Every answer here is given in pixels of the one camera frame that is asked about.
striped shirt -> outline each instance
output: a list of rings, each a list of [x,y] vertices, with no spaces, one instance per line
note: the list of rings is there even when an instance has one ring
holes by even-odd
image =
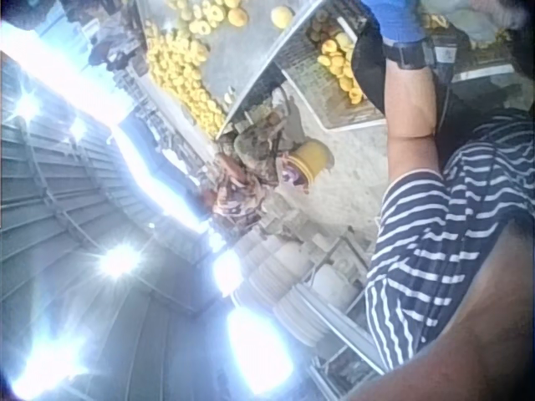
[[[442,175],[412,171],[383,199],[365,294],[388,369],[444,330],[507,223],[535,216],[532,119],[505,110],[474,134]]]

watch strap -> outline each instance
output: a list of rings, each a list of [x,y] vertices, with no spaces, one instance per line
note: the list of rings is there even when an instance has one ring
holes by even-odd
[[[401,69],[422,69],[435,63],[432,48],[426,40],[396,42],[392,45],[384,43],[383,52],[388,60],[396,62]]]

bright light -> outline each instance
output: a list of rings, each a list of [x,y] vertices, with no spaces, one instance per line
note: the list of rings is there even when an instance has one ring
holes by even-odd
[[[56,388],[66,378],[87,373],[79,364],[82,341],[54,341],[34,347],[23,374],[13,383],[13,391],[22,399],[34,399]]]
[[[229,296],[243,282],[242,264],[232,249],[220,255],[212,268],[217,287],[224,297]]]
[[[81,119],[76,119],[70,126],[70,133],[73,135],[74,140],[78,142],[85,135],[86,128]]]
[[[212,228],[208,231],[208,245],[212,252],[219,252],[226,244],[227,242],[221,234],[215,232]]]
[[[290,377],[292,360],[269,321],[241,307],[230,313],[227,324],[234,356],[256,395],[275,389]]]
[[[60,94],[76,109],[108,125],[138,186],[184,226],[202,232],[199,229],[200,222],[185,200],[151,175],[128,135],[117,127],[132,106],[132,100],[127,99],[124,91],[113,94],[106,92],[70,63],[65,63],[59,57],[59,52],[50,48],[34,31],[23,31],[3,22],[0,46],[24,70]]]
[[[132,272],[140,264],[140,253],[122,244],[111,249],[100,259],[100,269],[113,278]]]
[[[39,112],[39,103],[31,94],[23,94],[17,103],[16,114],[26,122],[30,121]]]

blue glove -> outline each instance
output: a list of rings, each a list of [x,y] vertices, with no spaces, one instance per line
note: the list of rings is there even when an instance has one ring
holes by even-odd
[[[416,0],[362,0],[379,22],[383,38],[394,42],[418,42],[425,38],[416,15]]]

metal roof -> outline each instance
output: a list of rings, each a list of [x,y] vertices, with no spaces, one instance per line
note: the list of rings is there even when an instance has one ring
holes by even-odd
[[[23,91],[41,104],[28,124],[14,116]],[[192,266],[201,238],[139,190],[106,144],[107,127],[4,54],[2,109],[0,347],[8,378],[22,372],[37,341],[82,338],[88,374],[40,399],[214,399],[204,329],[188,317],[209,293]],[[78,143],[69,133],[76,118],[87,127]],[[143,249],[143,259],[114,282],[99,272],[98,256],[122,241]]]

